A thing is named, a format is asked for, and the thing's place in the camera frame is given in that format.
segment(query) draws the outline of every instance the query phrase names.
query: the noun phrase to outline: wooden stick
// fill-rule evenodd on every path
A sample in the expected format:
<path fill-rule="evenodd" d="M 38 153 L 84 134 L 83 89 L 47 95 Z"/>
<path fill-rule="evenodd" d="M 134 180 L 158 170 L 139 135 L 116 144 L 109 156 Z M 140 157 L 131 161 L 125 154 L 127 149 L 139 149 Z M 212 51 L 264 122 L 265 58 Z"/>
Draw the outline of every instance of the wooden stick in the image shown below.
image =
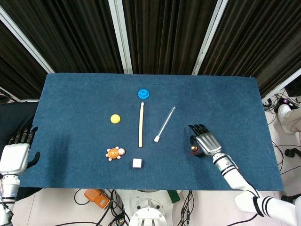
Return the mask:
<path fill-rule="evenodd" d="M 141 102 L 139 117 L 139 147 L 142 147 L 144 102 Z"/>

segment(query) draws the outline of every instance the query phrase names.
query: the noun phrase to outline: test tube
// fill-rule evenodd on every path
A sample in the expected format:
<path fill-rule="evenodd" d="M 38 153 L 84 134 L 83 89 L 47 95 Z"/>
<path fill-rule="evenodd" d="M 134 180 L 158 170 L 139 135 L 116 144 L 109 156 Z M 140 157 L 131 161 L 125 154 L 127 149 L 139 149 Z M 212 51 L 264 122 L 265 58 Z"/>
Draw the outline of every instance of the test tube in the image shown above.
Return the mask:
<path fill-rule="evenodd" d="M 166 117 L 166 119 L 165 119 L 165 121 L 164 121 L 164 123 L 163 123 L 163 125 L 162 125 L 162 127 L 161 127 L 161 129 L 160 129 L 160 131 L 159 131 L 159 133 L 158 133 L 158 135 L 156 135 L 156 137 L 155 137 L 155 139 L 154 139 L 154 141 L 155 141 L 156 143 L 159 142 L 162 133 L 164 132 L 164 130 L 165 130 L 165 128 L 166 128 L 168 122 L 170 121 L 171 117 L 172 117 L 173 114 L 174 114 L 174 111 L 175 111 L 175 107 L 172 107 L 172 109 L 171 109 L 170 112 L 168 113 L 168 116 Z"/>

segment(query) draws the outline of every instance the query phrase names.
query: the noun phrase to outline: shoe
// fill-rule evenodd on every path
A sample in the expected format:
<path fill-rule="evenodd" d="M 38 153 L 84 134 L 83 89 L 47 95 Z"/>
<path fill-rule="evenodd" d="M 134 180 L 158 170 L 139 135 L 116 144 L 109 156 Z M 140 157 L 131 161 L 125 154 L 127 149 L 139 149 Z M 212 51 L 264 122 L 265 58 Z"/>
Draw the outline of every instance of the shoe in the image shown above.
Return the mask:
<path fill-rule="evenodd" d="M 283 132 L 284 132 L 285 134 L 287 134 L 287 135 L 292 135 L 292 134 L 294 134 L 294 132 L 288 130 L 288 128 L 286 128 L 284 125 L 282 125 L 285 115 L 286 115 L 290 110 L 291 110 L 291 108 L 290 108 L 288 105 L 281 105 L 281 106 L 278 108 L 278 118 L 279 118 L 279 122 L 280 122 L 280 124 L 281 124 L 281 127 L 282 127 Z"/>

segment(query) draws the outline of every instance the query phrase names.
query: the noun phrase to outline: orange turtle toy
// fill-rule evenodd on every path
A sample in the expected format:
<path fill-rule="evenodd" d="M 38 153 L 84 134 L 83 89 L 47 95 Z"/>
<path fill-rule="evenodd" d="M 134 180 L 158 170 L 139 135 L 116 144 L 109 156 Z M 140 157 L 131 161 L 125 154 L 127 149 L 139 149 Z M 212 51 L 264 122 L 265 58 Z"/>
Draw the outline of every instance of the orange turtle toy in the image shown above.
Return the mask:
<path fill-rule="evenodd" d="M 105 155 L 109 158 L 109 161 L 112 161 L 113 159 L 120 159 L 121 155 L 124 155 L 126 151 L 123 148 L 115 147 L 111 149 L 107 149 L 108 153 Z"/>

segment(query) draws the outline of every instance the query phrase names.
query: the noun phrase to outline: robotic arm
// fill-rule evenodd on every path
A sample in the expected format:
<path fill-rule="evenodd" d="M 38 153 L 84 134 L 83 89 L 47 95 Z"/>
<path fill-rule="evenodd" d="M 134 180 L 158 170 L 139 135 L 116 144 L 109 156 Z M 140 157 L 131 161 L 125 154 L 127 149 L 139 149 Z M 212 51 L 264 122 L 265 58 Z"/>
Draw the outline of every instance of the robotic arm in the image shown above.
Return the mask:
<path fill-rule="evenodd" d="M 13 225 L 12 211 L 20 185 L 18 177 L 40 158 L 40 152 L 37 152 L 34 159 L 28 162 L 29 150 L 37 129 L 35 127 L 30 132 L 30 128 L 26 128 L 23 133 L 18 132 L 4 147 L 0 161 L 0 173 L 3 175 L 0 180 L 0 226 Z"/>
<path fill-rule="evenodd" d="M 235 197 L 235 204 L 242 212 L 257 213 L 280 220 L 291 226 L 301 226 L 301 199 L 296 200 L 296 206 L 273 198 L 262 197 L 261 194 L 247 182 L 238 171 L 237 165 L 231 157 L 222 153 L 222 146 L 208 129 L 202 125 L 189 125 L 196 136 L 190 137 L 191 149 L 197 157 L 207 156 L 213 159 L 214 165 L 225 178 L 229 186 L 234 190 L 242 190 L 243 193 Z"/>

